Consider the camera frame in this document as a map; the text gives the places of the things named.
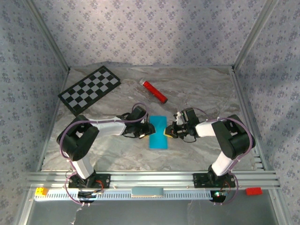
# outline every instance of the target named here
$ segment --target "red marker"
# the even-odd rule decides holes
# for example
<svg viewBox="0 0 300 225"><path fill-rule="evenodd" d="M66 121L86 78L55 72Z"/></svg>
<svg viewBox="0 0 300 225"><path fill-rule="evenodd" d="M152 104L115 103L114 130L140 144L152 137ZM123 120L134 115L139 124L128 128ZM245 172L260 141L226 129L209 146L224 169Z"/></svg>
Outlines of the red marker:
<svg viewBox="0 0 300 225"><path fill-rule="evenodd" d="M159 90L157 90L155 87L153 87L148 81L145 81L144 79L141 80L141 84L147 88L148 91L150 91L161 103L166 103L168 99L166 96L164 96L162 93L160 93Z"/></svg>

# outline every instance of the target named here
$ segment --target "blue block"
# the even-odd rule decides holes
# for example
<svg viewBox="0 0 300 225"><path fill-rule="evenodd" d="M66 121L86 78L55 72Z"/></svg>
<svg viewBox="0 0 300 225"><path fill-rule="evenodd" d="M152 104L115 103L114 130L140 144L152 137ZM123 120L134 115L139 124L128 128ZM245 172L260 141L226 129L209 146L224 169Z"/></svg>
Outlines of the blue block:
<svg viewBox="0 0 300 225"><path fill-rule="evenodd" d="M164 135L165 128L167 127L166 116L150 116L149 123L155 128L155 134L149 136L150 149L167 149L168 140Z"/></svg>

